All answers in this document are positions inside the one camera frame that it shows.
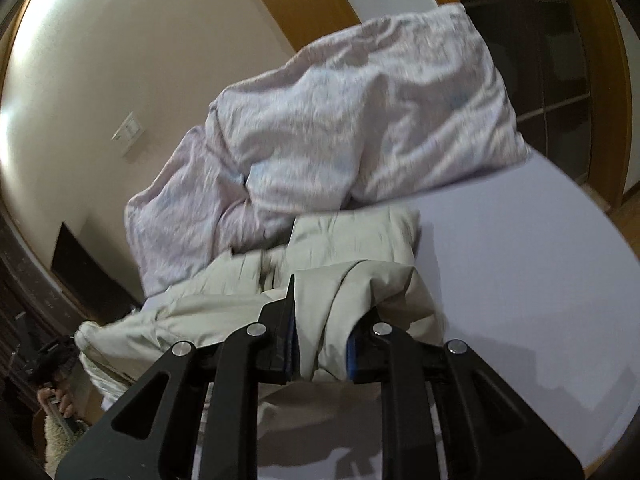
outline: mattress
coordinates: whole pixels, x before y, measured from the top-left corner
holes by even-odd
[[[640,404],[640,266],[609,219],[539,154],[401,202],[421,212],[416,266],[446,339],[596,461]],[[377,401],[258,441],[263,479],[380,478],[381,458]]]

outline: wall switch plate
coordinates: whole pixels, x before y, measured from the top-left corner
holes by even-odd
[[[118,145],[120,155],[125,155],[144,131],[145,129],[140,125],[138,118],[131,112],[111,137],[111,140]]]

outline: human hand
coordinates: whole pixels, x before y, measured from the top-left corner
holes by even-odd
[[[76,409],[73,404],[73,397],[67,386],[62,386],[61,388],[57,388],[55,390],[53,390],[52,388],[41,388],[38,391],[38,402],[40,403],[40,406],[42,406],[44,411],[49,415],[51,415],[51,413],[49,411],[49,403],[47,402],[47,400],[51,396],[55,396],[58,400],[57,407],[60,410],[60,413],[62,413],[62,416],[64,416],[65,418],[69,418],[70,416],[75,414]],[[52,403],[51,407],[55,409],[56,404]]]

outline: crumpled bedsheet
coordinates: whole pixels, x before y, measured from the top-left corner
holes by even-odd
[[[152,296],[225,250],[265,247],[295,215],[442,186],[527,153],[460,4],[376,18],[222,91],[127,204],[127,240]]]

